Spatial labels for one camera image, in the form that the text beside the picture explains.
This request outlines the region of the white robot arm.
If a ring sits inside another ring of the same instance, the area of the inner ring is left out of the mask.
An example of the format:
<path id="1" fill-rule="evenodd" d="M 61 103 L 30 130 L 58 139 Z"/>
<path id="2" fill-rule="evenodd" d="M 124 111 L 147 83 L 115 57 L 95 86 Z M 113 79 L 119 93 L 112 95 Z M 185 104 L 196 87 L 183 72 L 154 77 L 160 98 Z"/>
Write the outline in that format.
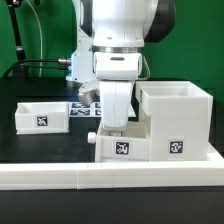
<path id="1" fill-rule="evenodd" d="M 162 41 L 175 25 L 174 0 L 72 0 L 76 49 L 66 81 L 88 105 L 100 97 L 101 125 L 127 128 L 133 86 L 146 64 L 147 42 Z"/>

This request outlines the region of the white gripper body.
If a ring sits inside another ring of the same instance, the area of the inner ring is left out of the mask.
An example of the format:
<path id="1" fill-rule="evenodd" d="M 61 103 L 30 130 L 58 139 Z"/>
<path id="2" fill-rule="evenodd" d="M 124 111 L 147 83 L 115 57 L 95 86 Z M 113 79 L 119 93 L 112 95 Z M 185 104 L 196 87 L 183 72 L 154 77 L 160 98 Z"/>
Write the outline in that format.
<path id="1" fill-rule="evenodd" d="M 110 131 L 125 130 L 133 86 L 142 71 L 142 55 L 96 52 L 93 71 L 96 79 L 79 88 L 79 100 L 89 105 L 99 95 L 103 128 Z"/>

